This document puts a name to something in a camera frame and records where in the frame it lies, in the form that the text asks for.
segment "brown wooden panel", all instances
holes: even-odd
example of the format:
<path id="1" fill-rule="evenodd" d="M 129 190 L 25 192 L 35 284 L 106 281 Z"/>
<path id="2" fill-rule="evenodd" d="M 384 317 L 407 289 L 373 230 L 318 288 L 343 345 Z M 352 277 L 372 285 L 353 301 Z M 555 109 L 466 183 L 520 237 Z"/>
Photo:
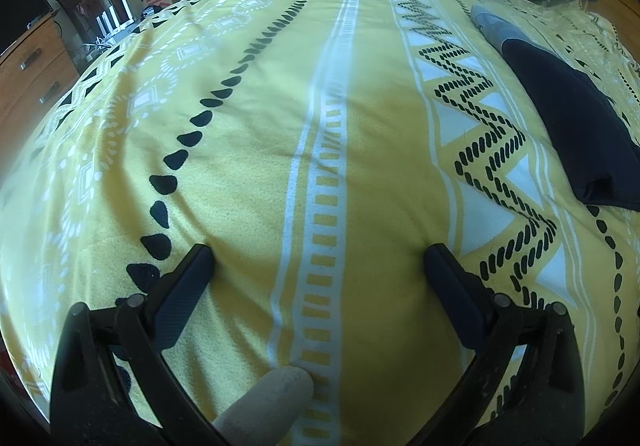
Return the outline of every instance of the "brown wooden panel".
<path id="1" fill-rule="evenodd" d="M 585 11 L 605 17 L 618 31 L 620 42 L 640 62 L 640 3 L 637 0 L 598 0 L 584 5 Z"/>
<path id="2" fill-rule="evenodd" d="M 0 182 L 37 124 L 77 80 L 78 71 L 63 52 L 15 102 L 0 124 Z"/>
<path id="3" fill-rule="evenodd" d="M 38 76 L 60 54 L 66 55 L 53 19 L 40 23 L 26 35 L 7 50 L 10 52 L 3 55 L 0 64 L 0 123 Z"/>

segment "yellow bedspread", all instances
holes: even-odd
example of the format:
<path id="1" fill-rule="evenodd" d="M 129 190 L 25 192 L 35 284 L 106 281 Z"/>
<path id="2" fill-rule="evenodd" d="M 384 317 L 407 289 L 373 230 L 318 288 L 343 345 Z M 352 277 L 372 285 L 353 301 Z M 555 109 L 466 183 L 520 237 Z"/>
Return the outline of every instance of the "yellow bedspread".
<path id="1" fill-rule="evenodd" d="M 1 331 L 42 411 L 70 305 L 148 291 L 205 243 L 218 269 L 164 355 L 204 415 L 292 363 L 316 395 L 287 444 L 402 445 L 470 361 L 420 270 L 443 242 L 518 304 L 567 305 L 591 427 L 638 360 L 638 214 L 574 198 L 475 3 L 640 136 L 636 65 L 575 4 L 184 0 L 98 59 L 0 195 Z"/>

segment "television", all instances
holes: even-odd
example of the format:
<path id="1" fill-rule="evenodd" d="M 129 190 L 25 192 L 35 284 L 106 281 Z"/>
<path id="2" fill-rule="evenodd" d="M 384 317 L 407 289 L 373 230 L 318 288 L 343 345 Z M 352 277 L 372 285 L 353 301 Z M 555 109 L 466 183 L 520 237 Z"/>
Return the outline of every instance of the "television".
<path id="1" fill-rule="evenodd" d="M 51 11 L 47 0 L 0 0 L 0 54 L 26 32 L 30 23 Z"/>

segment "wooden drawer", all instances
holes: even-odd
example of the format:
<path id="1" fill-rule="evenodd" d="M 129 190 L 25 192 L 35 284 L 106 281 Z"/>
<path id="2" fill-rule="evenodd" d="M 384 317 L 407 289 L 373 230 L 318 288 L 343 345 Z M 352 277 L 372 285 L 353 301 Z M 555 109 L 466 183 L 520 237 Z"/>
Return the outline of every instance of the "wooden drawer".
<path id="1" fill-rule="evenodd" d="M 60 54 L 27 88 L 0 121 L 0 177 L 49 109 L 78 80 L 66 52 Z"/>
<path id="2" fill-rule="evenodd" d="M 0 58 L 0 123 L 49 65 L 65 54 L 58 27 L 44 20 Z"/>

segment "door handle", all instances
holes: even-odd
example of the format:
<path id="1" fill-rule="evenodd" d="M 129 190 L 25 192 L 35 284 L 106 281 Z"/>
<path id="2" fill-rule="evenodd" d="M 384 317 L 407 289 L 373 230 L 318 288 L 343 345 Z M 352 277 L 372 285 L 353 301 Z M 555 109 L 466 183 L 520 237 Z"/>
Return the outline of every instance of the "door handle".
<path id="1" fill-rule="evenodd" d="M 42 54 L 42 49 L 40 48 L 33 51 L 30 55 L 28 55 L 25 61 L 20 64 L 20 69 L 24 71 L 27 67 L 33 64 L 33 62 L 35 62 L 37 57 L 39 57 L 41 54 Z"/>
<path id="2" fill-rule="evenodd" d="M 60 89 L 60 82 L 54 81 L 53 85 L 51 87 L 49 87 L 49 90 L 44 93 L 44 96 L 42 96 L 38 102 L 40 102 L 40 105 L 44 105 L 46 102 L 48 102 L 53 96 L 55 96 L 56 92 L 58 92 L 58 90 Z"/>

